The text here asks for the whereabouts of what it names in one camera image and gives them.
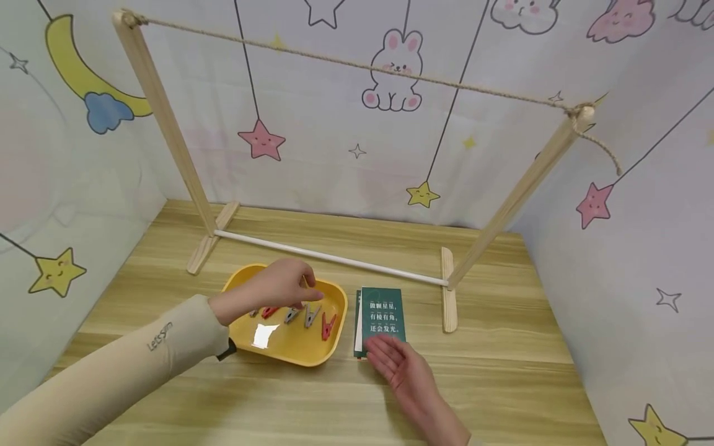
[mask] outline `wooden clothes drying rack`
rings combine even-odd
[[[211,207],[206,198],[206,193],[203,190],[196,167],[191,160],[191,155],[188,153],[186,142],[183,139],[179,123],[176,121],[174,111],[171,109],[169,98],[166,96],[166,91],[159,78],[159,73],[154,65],[154,60],[151,58],[149,48],[144,40],[144,35],[141,32],[141,25],[148,23],[137,20],[137,15],[131,11],[117,11],[112,16],[112,22],[116,33],[119,35],[121,45],[126,52],[126,55],[131,62],[131,67],[136,73],[136,77],[144,90],[146,99],[151,105],[156,121],[159,123],[161,133],[166,139],[166,145],[174,157],[176,167],[183,178],[191,200],[201,217],[206,234],[201,242],[196,247],[193,255],[188,260],[186,266],[190,274],[198,274],[203,267],[206,259],[211,254],[211,251],[216,246],[221,238],[232,238],[234,240],[261,245],[267,248],[282,250],[288,253],[304,255],[312,258],[319,258],[335,263],[362,268],[366,270],[376,271],[395,275],[402,278],[417,280],[423,283],[438,285],[441,287],[442,296],[442,323],[445,333],[452,333],[458,326],[458,317],[456,312],[456,286],[459,284],[463,276],[471,269],[473,264],[481,257],[488,245],[496,236],[503,231],[506,225],[513,219],[518,211],[523,207],[531,194],[536,190],[541,181],[548,175],[550,170],[558,162],[561,156],[573,145],[573,142],[580,136],[589,123],[593,121],[595,109],[592,106],[586,105],[577,109],[577,114],[566,117],[559,127],[555,130],[550,140],[547,142],[540,155],[531,164],[523,177],[518,181],[508,197],[501,204],[496,214],[491,218],[486,227],[481,231],[481,234],[468,250],[466,257],[461,262],[454,266],[453,254],[446,248],[441,248],[441,277],[433,278],[426,275],[415,274],[409,271],[387,268],[385,266],[374,265],[372,263],[361,262],[348,258],[338,257],[319,253],[316,251],[297,248],[294,246],[274,243],[259,238],[248,237],[246,235],[236,234],[226,231],[226,227],[233,219],[239,204],[230,202],[226,204],[218,215],[216,220],[211,215]],[[499,96],[509,97],[509,95],[501,94]]]

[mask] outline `green card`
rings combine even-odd
[[[364,341],[379,333],[406,341],[401,290],[363,287],[357,292],[356,304],[354,348],[356,358],[364,358],[367,355],[363,348]]]

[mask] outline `jute rope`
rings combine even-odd
[[[615,154],[609,149],[609,147],[607,147],[605,145],[605,143],[602,142],[601,140],[595,138],[594,136],[590,136],[590,135],[582,132],[578,128],[578,116],[580,115],[580,113],[582,112],[582,110],[585,107],[594,107],[595,106],[595,104],[593,104],[591,102],[583,102],[576,106],[571,107],[571,106],[567,106],[565,104],[560,104],[560,103],[556,103],[553,101],[549,101],[548,99],[531,98],[529,96],[521,96],[518,94],[508,93],[505,91],[493,90],[491,88],[473,86],[473,85],[457,83],[457,82],[452,82],[452,81],[445,81],[443,79],[431,78],[428,76],[419,76],[419,75],[415,75],[415,74],[395,72],[395,71],[391,71],[391,70],[382,69],[378,66],[372,66],[372,65],[368,65],[368,64],[359,64],[357,62],[345,61],[342,59],[337,59],[337,58],[330,57],[330,56],[323,56],[321,54],[310,53],[307,51],[301,51],[301,50],[297,50],[297,49],[285,48],[282,46],[267,44],[265,42],[254,41],[254,40],[250,40],[250,39],[241,39],[240,37],[229,36],[228,34],[215,33],[215,32],[211,32],[211,31],[205,31],[203,29],[191,28],[190,26],[184,26],[184,25],[180,25],[180,24],[175,24],[170,21],[153,19],[151,17],[143,16],[143,15],[137,14],[136,12],[133,12],[129,9],[122,9],[122,11],[124,13],[122,20],[124,21],[125,25],[127,25],[129,28],[134,28],[136,26],[148,25],[148,24],[166,26],[168,28],[179,29],[181,31],[187,31],[189,33],[201,34],[201,35],[209,36],[209,37],[216,37],[218,39],[234,41],[234,42],[238,42],[240,44],[245,44],[245,45],[249,45],[249,46],[257,46],[258,48],[272,49],[274,51],[280,51],[281,53],[295,54],[297,56],[308,57],[310,59],[317,59],[319,61],[331,62],[333,64],[351,66],[351,67],[354,67],[357,69],[368,70],[368,71],[378,71],[380,73],[390,74],[392,76],[401,76],[401,77],[406,77],[406,78],[410,78],[410,79],[415,79],[417,81],[436,83],[438,85],[450,86],[452,88],[458,88],[460,90],[475,91],[477,93],[483,93],[483,94],[488,94],[488,95],[492,95],[492,96],[499,96],[501,98],[515,99],[517,101],[536,103],[536,104],[540,104],[542,106],[548,106],[551,108],[559,108],[560,110],[563,110],[563,112],[566,114],[567,117],[569,117],[570,122],[573,124],[573,132],[576,135],[578,135],[578,137],[580,137],[582,139],[586,139],[586,140],[596,144],[600,148],[602,148],[605,151],[605,153],[607,153],[608,156],[610,156],[610,159],[615,164],[615,169],[617,170],[618,176],[622,175],[622,167],[620,166],[620,161],[618,160],[617,156],[615,156]]]

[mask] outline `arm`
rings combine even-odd
[[[441,397],[426,360],[408,343],[388,335],[367,339],[367,359],[391,387],[404,415],[430,446],[479,446]]]
[[[228,325],[262,306],[318,300],[310,267],[283,259],[240,288],[195,295],[67,368],[0,416],[0,445],[78,446],[204,358],[228,350]]]

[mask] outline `gray clothespin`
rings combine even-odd
[[[297,308],[289,308],[288,314],[285,315],[285,323],[289,324],[290,322],[292,322],[299,312],[300,310],[298,310]]]
[[[310,328],[310,325],[312,325],[312,322],[317,318],[317,315],[320,313],[320,308],[322,308],[322,305],[317,306],[317,310],[314,312],[310,311],[310,303],[305,304],[305,328]]]

